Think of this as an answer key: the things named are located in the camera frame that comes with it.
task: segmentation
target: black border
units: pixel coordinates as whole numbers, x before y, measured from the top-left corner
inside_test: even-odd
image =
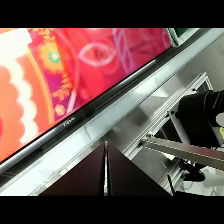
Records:
[[[144,80],[146,77],[150,76],[154,71],[156,71],[159,67],[167,63],[170,59],[175,57],[177,54],[179,54],[181,51],[183,51],[186,47],[188,47],[190,44],[192,44],[194,41],[196,41],[199,37],[207,33],[210,29],[200,29],[197,31],[188,41],[186,41],[183,45],[181,45],[178,48],[170,47],[165,52],[158,55],[156,58],[152,59],[145,65],[143,65],[141,68],[137,69],[124,79],[122,79],[117,84],[113,85],[111,88],[103,92],[101,95],[96,97],[95,99],[91,100],[87,104],[85,104],[83,107],[79,108],[78,110],[74,111],[72,114],[70,114],[68,117],[64,118],[62,121],[30,141],[28,144],[17,150],[15,153],[11,154],[9,157],[4,159],[0,162],[0,165],[4,164],[6,161],[8,161],[10,158],[16,156],[19,152],[23,151],[25,148],[30,148],[27,155],[32,153],[33,151],[37,150],[38,148],[42,147],[46,143],[48,143],[50,140],[52,140],[55,137],[58,137],[60,133],[63,132],[65,134],[66,132],[70,132],[77,130],[81,125],[86,123],[88,120],[92,119],[94,116],[99,114],[103,109],[108,107],[111,103],[113,103],[115,100],[120,98],[122,95],[124,95],[128,90],[136,86],[139,82]],[[71,118],[75,118],[74,121],[72,121],[70,124],[64,126],[64,123]],[[18,158],[16,162],[12,162],[13,164],[10,164],[8,168],[13,166],[15,163],[19,162],[25,156],[21,156],[21,158]]]

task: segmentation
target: colorful illustration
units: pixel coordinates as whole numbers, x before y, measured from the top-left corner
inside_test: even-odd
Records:
[[[170,46],[163,28],[0,28],[0,161]]]

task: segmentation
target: display screen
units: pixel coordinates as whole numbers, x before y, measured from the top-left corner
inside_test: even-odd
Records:
[[[0,162],[170,46],[164,28],[0,28]]]

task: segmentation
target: metal surface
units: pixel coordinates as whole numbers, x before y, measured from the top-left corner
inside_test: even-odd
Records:
[[[154,137],[149,141],[142,140],[141,142],[145,148],[168,153],[182,159],[224,170],[224,153],[221,151]]]
[[[165,122],[166,110],[172,107],[171,102],[178,100],[178,96],[199,74],[189,70],[187,74],[178,71],[223,32],[224,29],[211,29],[9,181],[0,189],[0,195],[36,194],[48,183],[75,166],[104,140],[110,140],[126,156],[134,155],[135,150],[141,153],[142,149],[138,144],[142,136],[149,129],[156,130],[158,125]],[[167,85],[158,89],[176,72],[178,73],[170,79],[172,81],[169,80],[165,83],[168,83]],[[164,161],[160,156],[158,156],[158,163],[164,167]]]

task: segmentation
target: black pointed object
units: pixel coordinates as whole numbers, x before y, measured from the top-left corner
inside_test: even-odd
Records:
[[[111,144],[102,144],[40,196],[171,196]]]
[[[100,145],[40,196],[104,195],[105,150]]]

